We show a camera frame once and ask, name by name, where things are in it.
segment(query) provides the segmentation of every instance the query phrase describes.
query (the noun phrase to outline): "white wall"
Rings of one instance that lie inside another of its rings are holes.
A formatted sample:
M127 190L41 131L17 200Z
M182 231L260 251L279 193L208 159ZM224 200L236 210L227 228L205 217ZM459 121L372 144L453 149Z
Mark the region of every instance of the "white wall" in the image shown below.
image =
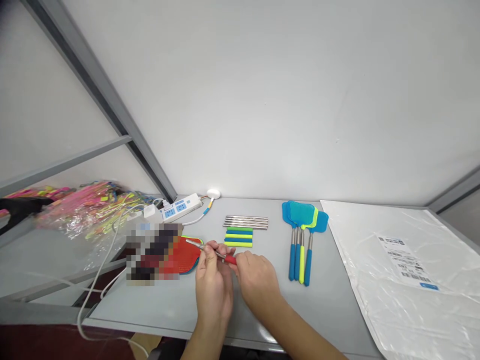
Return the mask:
M480 190L442 212L440 216L480 246Z
M424 205L480 163L480 5L63 0L180 194Z
M0 181L118 137L20 2L11 2L2 10ZM75 187L98 179L158 193L126 146L39 184Z

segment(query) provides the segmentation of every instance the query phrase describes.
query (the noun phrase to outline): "red handle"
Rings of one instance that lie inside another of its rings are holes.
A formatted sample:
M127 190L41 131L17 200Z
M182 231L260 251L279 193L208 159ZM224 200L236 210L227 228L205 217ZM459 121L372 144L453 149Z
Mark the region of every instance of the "red handle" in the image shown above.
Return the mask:
M227 255L225 257L225 262L233 264L233 265L237 265L237 259L235 259L232 255Z

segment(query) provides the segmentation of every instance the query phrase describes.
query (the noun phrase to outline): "red floor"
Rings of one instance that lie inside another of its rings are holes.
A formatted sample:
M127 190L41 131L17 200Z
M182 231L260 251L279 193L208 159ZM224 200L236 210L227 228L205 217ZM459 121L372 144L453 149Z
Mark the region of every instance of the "red floor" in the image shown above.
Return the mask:
M132 337L132 333L84 326L91 338ZM1 360L135 360L125 340L87 341L70 325L0 326Z

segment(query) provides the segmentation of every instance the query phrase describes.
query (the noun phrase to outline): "power strip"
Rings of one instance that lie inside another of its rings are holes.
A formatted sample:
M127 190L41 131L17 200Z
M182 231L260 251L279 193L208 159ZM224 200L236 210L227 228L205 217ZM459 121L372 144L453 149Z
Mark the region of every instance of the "power strip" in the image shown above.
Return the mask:
M194 193L160 209L160 215L163 223L171 223L201 206L202 201L199 196Z

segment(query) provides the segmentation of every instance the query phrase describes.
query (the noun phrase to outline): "human hand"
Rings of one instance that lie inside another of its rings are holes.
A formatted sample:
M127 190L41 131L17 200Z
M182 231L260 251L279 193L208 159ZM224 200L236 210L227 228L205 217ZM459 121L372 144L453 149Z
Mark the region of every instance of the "human hand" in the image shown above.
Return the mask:
M203 247L195 274L197 323L208 328L220 326L226 330L234 304L232 272L215 253L232 255L235 248L209 241Z
M272 309L272 302L283 300L275 268L265 256L250 251L239 253L236 264L228 264L235 272L241 295L251 312L262 321Z

